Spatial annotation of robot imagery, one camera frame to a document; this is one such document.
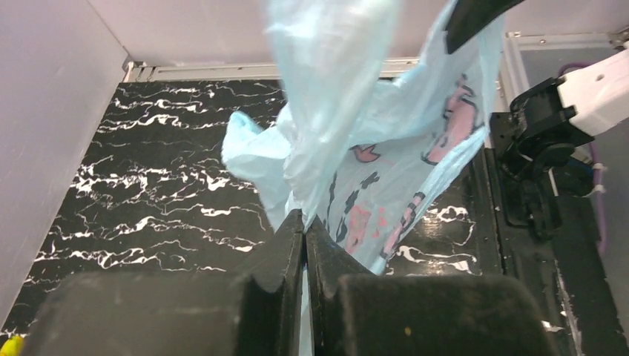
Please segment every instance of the white wall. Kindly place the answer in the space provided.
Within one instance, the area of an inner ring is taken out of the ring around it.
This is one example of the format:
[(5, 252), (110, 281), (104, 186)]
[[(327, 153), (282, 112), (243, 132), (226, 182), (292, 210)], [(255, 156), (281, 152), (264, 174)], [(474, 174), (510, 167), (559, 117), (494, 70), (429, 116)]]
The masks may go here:
[[(150, 65), (270, 62), (265, 0), (89, 0), (135, 60)], [(446, 0), (406, 0), (392, 56), (417, 55)], [(628, 0), (526, 0), (507, 18), (524, 34), (590, 33), (629, 24)]]
[(0, 320), (124, 76), (126, 56), (86, 0), (0, 0)]

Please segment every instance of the black marble surface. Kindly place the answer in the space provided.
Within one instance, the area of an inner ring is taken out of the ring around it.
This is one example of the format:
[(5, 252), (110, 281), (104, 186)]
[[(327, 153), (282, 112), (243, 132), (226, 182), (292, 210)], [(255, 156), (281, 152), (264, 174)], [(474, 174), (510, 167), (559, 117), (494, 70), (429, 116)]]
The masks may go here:
[[(121, 84), (0, 334), (27, 334), (48, 292), (80, 271), (222, 273), (273, 234), (255, 188), (221, 164), (230, 114), (270, 125), (276, 81)], [(475, 222), (470, 168), (402, 241), (386, 274), (500, 273)]]

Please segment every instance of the light blue plastic bag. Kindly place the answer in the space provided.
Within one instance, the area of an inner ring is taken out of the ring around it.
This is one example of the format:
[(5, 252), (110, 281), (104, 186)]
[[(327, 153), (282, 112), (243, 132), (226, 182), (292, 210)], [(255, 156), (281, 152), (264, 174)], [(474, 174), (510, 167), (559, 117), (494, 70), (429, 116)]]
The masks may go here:
[[(223, 162), (255, 184), (277, 229), (293, 208), (319, 216), (374, 273), (488, 134), (504, 19), (452, 55), (450, 0), (419, 63), (378, 81), (403, 2), (269, 0), (269, 36), (289, 103), (266, 130), (234, 113)], [(309, 355), (304, 285), (300, 354)]]

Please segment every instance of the purple cable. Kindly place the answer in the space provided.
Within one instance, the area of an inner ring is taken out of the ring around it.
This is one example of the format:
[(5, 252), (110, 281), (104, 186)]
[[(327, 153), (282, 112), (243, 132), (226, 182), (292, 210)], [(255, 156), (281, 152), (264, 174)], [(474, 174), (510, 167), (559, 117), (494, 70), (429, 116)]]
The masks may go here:
[[(565, 65), (562, 65), (559, 68), (558, 76), (563, 76), (570, 69), (582, 69), (585, 67), (589, 67), (592, 65), (592, 62), (571, 62)], [(599, 151), (596, 148), (596, 144), (594, 142), (589, 143), (590, 152), (592, 154), (592, 162), (595, 165), (596, 163), (600, 163), (599, 160)], [(601, 169), (594, 169), (594, 186), (603, 184), (603, 171)], [(596, 191), (596, 215), (599, 218), (599, 236), (601, 240), (598, 243), (599, 255), (605, 254), (605, 249), (607, 248), (607, 220), (605, 219), (605, 207), (603, 206), (603, 192)]]

